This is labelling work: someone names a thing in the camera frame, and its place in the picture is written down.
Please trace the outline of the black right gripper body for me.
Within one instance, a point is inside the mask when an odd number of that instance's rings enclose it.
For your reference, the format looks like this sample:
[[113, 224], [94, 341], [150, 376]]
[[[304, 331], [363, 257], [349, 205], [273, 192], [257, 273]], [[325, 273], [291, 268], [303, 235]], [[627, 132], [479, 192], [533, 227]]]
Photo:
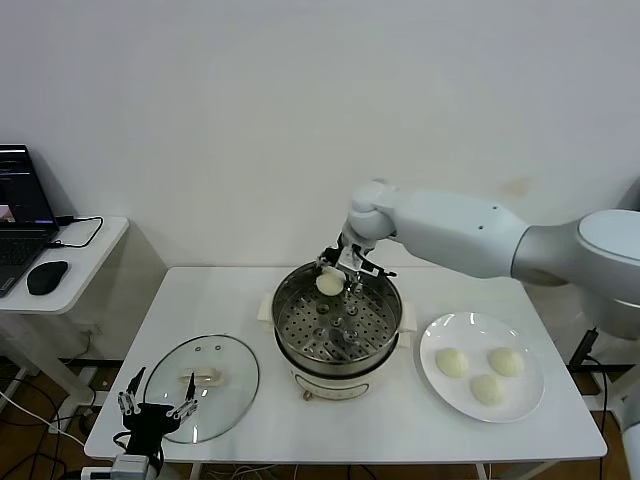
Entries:
[[359, 272], [363, 263], [362, 256], [368, 248], [368, 240], [354, 232], [341, 232], [338, 245], [340, 253], [335, 267], [348, 273]]

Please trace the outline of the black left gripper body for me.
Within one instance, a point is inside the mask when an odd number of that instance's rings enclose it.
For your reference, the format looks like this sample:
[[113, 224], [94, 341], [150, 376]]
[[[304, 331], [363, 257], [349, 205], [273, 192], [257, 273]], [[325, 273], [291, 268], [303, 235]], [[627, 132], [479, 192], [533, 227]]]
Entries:
[[130, 432], [126, 453], [130, 455], [156, 455], [162, 438], [169, 432], [172, 420], [167, 413], [173, 409], [166, 404], [142, 403], [139, 412], [123, 416], [123, 426]]

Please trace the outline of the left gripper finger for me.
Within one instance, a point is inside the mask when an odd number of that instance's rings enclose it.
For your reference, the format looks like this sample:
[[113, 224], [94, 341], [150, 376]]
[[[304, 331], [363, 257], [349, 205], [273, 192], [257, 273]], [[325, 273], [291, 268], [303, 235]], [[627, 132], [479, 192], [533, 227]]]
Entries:
[[184, 401], [178, 407], [170, 410], [167, 413], [167, 417], [178, 421], [180, 424], [186, 421], [197, 409], [198, 400], [195, 398], [195, 391], [195, 373], [192, 372], [189, 377]]
[[136, 401], [136, 395], [144, 377], [145, 370], [146, 368], [142, 367], [129, 381], [127, 388], [118, 393], [118, 405], [123, 415], [133, 415], [140, 412], [140, 408]]

